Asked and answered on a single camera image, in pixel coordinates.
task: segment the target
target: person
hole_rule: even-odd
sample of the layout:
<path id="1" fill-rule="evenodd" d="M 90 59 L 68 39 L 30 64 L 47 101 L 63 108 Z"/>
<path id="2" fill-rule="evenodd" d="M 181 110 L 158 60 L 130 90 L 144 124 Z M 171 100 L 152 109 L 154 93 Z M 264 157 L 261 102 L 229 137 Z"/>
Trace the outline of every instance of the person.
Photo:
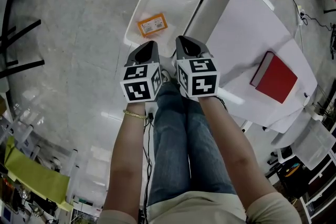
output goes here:
<path id="1" fill-rule="evenodd" d="M 259 169 L 249 141 L 221 101 L 184 98 L 169 74 L 163 75 L 154 120 L 148 222 L 301 223 Z M 124 112 L 98 224 L 135 224 L 138 219 L 145 103 L 129 103 Z"/>

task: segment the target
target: red book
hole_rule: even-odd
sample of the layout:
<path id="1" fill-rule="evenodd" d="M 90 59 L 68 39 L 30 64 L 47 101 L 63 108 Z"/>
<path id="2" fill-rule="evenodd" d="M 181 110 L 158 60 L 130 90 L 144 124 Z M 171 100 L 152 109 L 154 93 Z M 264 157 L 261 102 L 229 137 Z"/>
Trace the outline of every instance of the red book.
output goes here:
<path id="1" fill-rule="evenodd" d="M 277 100 L 285 101 L 298 77 L 272 51 L 266 52 L 250 84 L 256 90 Z"/>

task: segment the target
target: leg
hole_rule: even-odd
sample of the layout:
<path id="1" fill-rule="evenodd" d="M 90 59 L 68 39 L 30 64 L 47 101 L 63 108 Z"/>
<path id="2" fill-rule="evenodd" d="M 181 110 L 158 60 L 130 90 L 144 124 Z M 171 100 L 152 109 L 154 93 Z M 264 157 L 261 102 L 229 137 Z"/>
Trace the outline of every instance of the leg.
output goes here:
<path id="1" fill-rule="evenodd" d="M 170 82 L 162 85 L 154 121 L 155 168 L 148 205 L 190 190 L 190 169 L 182 97 Z"/>
<path id="2" fill-rule="evenodd" d="M 7 31 L 7 35 L 11 34 L 12 32 L 14 32 L 16 30 L 16 26 L 12 27 L 11 29 L 9 29 Z"/>
<path id="3" fill-rule="evenodd" d="M 37 20 L 36 22 L 34 22 L 31 25 L 28 25 L 26 28 L 22 29 L 19 33 L 16 33 L 10 39 L 4 39 L 5 42 L 3 42 L 4 44 L 2 44 L 1 47 L 0 47 L 0 53 L 3 53 L 11 44 L 13 44 L 20 37 L 24 36 L 26 33 L 33 30 L 35 27 L 39 26 L 40 24 L 41 24 L 41 20 Z"/>
<path id="4" fill-rule="evenodd" d="M 33 67 L 43 66 L 44 64 L 45 64 L 44 60 L 41 60 L 41 61 L 36 61 L 36 62 L 30 62 L 30 63 L 27 63 L 25 65 L 21 65 L 21 66 L 18 66 L 18 67 L 5 69 L 3 71 L 0 71 L 0 79 L 2 79 L 4 77 L 7 77 L 7 76 L 10 76 L 12 74 L 15 74 L 15 73 L 33 68 Z"/>
<path id="5" fill-rule="evenodd" d="M 192 190 L 236 194 L 202 108 L 184 99 Z"/>
<path id="6" fill-rule="evenodd" d="M 6 67 L 15 66 L 15 65 L 18 65 L 18 64 L 19 64 L 19 61 L 18 60 L 14 60 L 14 61 L 11 61 L 11 62 L 7 62 L 6 63 Z"/>
<path id="7" fill-rule="evenodd" d="M 328 10 L 324 10 L 323 13 L 326 14 L 326 13 L 330 13 L 330 12 L 336 12 L 336 9 L 328 9 Z"/>

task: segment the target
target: beige shirt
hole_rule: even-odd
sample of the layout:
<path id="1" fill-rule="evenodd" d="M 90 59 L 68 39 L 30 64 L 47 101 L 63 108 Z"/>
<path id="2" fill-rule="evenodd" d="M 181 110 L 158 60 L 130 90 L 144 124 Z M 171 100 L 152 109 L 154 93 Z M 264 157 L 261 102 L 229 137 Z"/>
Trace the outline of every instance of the beige shirt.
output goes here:
<path id="1" fill-rule="evenodd" d="M 147 209 L 150 224 L 300 224 L 295 208 L 280 193 L 267 194 L 250 205 L 246 214 L 237 195 L 189 191 Z M 129 215 L 103 211 L 98 224 L 136 224 Z"/>

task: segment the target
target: white plastic bin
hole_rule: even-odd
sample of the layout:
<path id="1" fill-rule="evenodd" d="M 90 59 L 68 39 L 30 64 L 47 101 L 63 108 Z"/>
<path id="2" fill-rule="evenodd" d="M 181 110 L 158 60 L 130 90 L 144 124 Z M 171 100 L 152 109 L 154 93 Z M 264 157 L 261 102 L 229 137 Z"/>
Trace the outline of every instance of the white plastic bin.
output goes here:
<path id="1" fill-rule="evenodd" d="M 176 48 L 176 37 L 184 34 L 199 3 L 200 0 L 139 0 L 128 24 L 124 43 L 139 46 L 154 40 L 158 43 L 159 54 L 171 57 Z M 168 28 L 142 37 L 137 23 L 159 13 L 163 13 Z"/>

